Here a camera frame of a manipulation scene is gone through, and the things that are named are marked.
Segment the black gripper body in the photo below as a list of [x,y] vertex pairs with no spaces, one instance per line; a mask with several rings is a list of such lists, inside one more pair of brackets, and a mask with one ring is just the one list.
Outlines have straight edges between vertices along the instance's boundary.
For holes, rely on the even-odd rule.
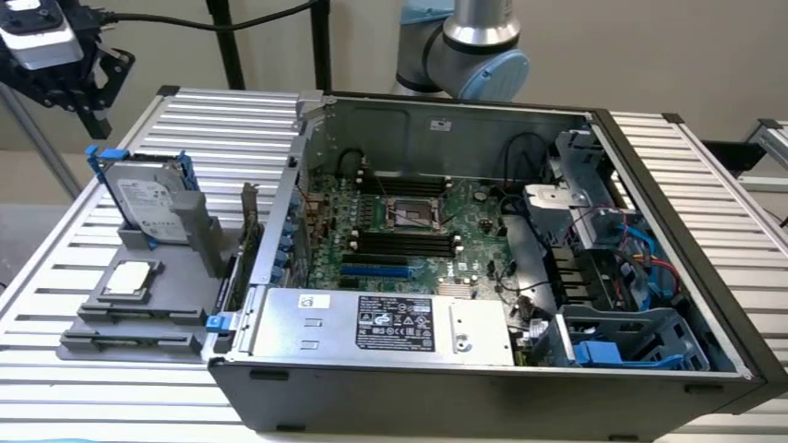
[[28,35],[1,32],[1,83],[38,104],[74,111],[72,86],[81,43],[101,41],[93,30],[49,30]]

